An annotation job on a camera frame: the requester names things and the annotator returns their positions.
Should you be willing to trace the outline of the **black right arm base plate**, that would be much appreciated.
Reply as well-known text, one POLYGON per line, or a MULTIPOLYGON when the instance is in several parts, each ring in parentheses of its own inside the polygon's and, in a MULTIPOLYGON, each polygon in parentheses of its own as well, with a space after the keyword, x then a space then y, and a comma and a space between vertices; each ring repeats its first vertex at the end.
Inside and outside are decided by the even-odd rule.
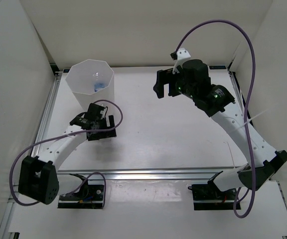
POLYGON ((215 191, 208 184, 191 184, 187 189, 192 192, 195 211, 233 210, 236 188, 221 192, 215 191))

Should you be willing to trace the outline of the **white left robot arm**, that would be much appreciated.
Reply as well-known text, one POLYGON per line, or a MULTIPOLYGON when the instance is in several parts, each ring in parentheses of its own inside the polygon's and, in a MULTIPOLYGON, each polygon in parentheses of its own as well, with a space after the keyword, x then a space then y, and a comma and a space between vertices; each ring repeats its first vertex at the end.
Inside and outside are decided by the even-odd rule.
POLYGON ((20 167, 18 193, 34 199, 34 204, 50 204, 59 196, 77 201, 91 199, 88 177, 80 174, 58 175, 71 153, 86 141, 116 137, 114 116, 107 115, 104 100, 90 103, 88 110, 76 115, 61 136, 36 156, 26 156, 20 167))

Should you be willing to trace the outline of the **blue label clear bottle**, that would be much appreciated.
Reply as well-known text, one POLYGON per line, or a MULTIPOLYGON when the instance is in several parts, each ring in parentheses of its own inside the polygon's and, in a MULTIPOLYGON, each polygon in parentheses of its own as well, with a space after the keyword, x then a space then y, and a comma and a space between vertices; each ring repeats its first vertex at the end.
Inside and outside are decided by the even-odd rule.
POLYGON ((93 74, 93 85, 94 85, 94 92, 98 92, 107 86, 105 81, 102 79, 102 74, 100 74, 99 72, 95 72, 93 74))

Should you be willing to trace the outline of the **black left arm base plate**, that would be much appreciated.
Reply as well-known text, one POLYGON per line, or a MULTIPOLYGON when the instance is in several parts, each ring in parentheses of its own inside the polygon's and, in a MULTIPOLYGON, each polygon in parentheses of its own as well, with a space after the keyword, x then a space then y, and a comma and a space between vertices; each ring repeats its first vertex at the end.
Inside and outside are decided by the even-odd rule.
POLYGON ((77 192, 59 196, 59 209, 103 209, 105 186, 83 185, 77 192))

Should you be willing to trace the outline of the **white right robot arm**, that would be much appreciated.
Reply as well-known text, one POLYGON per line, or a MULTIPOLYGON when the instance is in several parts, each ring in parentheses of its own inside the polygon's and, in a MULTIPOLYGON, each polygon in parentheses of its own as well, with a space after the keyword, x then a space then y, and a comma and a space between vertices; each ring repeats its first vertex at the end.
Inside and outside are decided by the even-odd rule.
POLYGON ((188 60, 177 70, 159 70, 153 87, 158 98, 185 95, 196 107, 219 124, 241 150, 247 164, 217 173, 208 181, 208 194, 221 198, 232 188, 258 190, 286 162, 287 152, 269 145, 251 124, 244 124, 244 114, 233 95, 222 85, 211 83, 208 66, 201 60, 188 60))

